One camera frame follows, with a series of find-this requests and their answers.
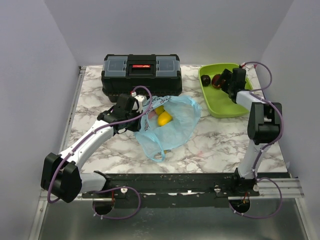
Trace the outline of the red fake fruit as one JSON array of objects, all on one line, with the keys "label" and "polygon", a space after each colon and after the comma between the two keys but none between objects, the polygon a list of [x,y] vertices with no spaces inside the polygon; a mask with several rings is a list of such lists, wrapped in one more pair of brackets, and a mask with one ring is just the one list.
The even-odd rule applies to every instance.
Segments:
[{"label": "red fake fruit", "polygon": [[213,76],[213,78],[211,80],[211,85],[214,88],[219,89],[219,88],[221,88],[221,82],[222,82],[221,74],[216,74]]}]

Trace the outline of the dark purple fake fruit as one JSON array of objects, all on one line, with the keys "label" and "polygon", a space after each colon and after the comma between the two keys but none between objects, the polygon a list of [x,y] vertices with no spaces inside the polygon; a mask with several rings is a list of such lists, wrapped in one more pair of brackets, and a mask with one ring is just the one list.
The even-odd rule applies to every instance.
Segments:
[{"label": "dark purple fake fruit", "polygon": [[201,75],[201,76],[200,76],[200,80],[201,80],[201,83],[202,83],[202,85],[203,85],[204,87],[208,87],[209,85],[211,85],[211,82],[212,82],[210,76],[209,76],[209,75],[206,75],[206,74]]}]

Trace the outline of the yellow fake lemon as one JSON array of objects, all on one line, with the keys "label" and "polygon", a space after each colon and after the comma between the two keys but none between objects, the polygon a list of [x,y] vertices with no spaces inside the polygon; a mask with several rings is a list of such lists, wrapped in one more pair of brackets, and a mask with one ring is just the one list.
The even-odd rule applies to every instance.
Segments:
[{"label": "yellow fake lemon", "polygon": [[164,111],[158,116],[157,124],[160,127],[162,127],[162,126],[166,125],[167,123],[171,122],[172,119],[173,119],[173,117],[167,111]]}]

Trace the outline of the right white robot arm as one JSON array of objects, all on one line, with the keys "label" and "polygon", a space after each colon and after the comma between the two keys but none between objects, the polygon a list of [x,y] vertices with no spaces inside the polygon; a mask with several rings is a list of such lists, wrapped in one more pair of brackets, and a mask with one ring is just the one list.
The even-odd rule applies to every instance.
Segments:
[{"label": "right white robot arm", "polygon": [[257,172],[263,155],[277,142],[283,133],[282,105],[269,102],[245,89],[246,70],[238,67],[224,69],[212,78],[211,84],[222,90],[233,103],[249,111],[247,135],[249,144],[244,159],[231,177],[230,191],[241,196],[257,184]]}]

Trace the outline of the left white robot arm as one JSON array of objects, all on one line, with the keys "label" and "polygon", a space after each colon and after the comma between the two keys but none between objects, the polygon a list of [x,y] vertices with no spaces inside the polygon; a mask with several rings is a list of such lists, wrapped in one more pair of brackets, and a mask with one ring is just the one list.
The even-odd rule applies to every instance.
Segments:
[{"label": "left white robot arm", "polygon": [[41,188],[66,203],[87,192],[107,197],[111,185],[106,174],[80,171],[92,154],[114,135],[120,131],[137,132],[141,128],[139,115],[146,101],[143,95],[121,94],[116,104],[101,112],[93,126],[73,145],[59,154],[49,153],[44,159]]}]

